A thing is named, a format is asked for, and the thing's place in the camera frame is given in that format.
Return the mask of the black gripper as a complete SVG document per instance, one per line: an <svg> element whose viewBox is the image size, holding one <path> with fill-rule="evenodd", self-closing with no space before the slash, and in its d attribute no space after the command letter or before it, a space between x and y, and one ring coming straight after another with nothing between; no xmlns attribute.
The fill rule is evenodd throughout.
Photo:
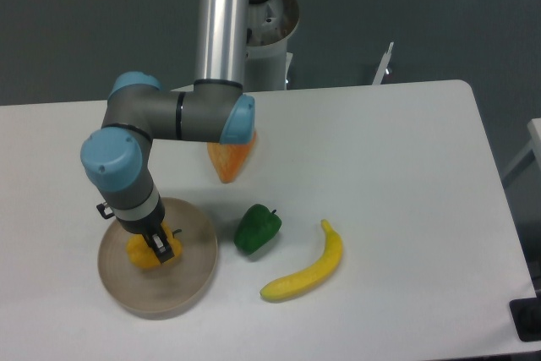
<svg viewBox="0 0 541 361"><path fill-rule="evenodd" d="M114 209L107 202L97 205L96 209L106 220L115 217L127 232L143 235L147 246L160 262L167 262L174 257L172 246L162 230L165 206L160 196L149 198L129 210Z"/></svg>

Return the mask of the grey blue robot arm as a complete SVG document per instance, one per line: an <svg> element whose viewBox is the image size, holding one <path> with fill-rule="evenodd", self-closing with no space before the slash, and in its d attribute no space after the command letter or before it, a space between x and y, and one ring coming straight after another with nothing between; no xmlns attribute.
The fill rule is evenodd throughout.
<svg viewBox="0 0 541 361"><path fill-rule="evenodd" d="M141 236L159 263L174 256L162 226L165 208L148 169L155 139L245 145L253 137L255 103L243 91L249 7L267 0L199 0L194 86L164 91L141 72L120 75L99 130L80 160L103 202L98 211Z"/></svg>

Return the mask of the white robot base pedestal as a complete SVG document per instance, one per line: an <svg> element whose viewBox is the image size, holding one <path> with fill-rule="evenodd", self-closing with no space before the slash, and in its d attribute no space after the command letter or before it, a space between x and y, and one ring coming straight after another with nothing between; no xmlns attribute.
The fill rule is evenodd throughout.
<svg viewBox="0 0 541 361"><path fill-rule="evenodd" d="M287 88L287 44L299 17L297 0L267 0L249 6L244 91Z"/></svg>

